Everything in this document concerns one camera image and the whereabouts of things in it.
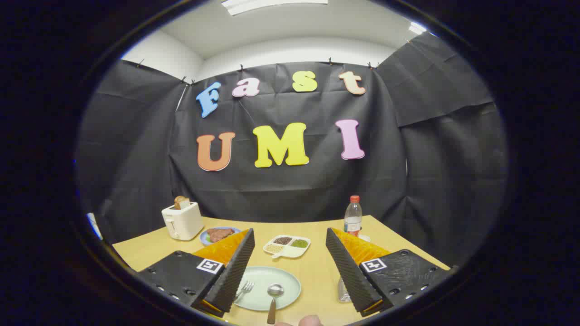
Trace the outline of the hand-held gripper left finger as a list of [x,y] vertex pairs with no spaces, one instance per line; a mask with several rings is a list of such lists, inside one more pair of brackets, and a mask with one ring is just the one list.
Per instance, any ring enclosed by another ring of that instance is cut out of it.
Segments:
[[176,250],[137,276],[182,305],[223,317],[236,299],[254,248],[250,228],[194,253]]

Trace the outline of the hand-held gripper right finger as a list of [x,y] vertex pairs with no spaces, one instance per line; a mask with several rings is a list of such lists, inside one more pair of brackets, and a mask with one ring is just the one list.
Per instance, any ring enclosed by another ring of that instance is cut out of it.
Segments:
[[453,276],[410,249],[389,252],[344,231],[328,228],[326,247],[358,313],[373,313],[406,305]]

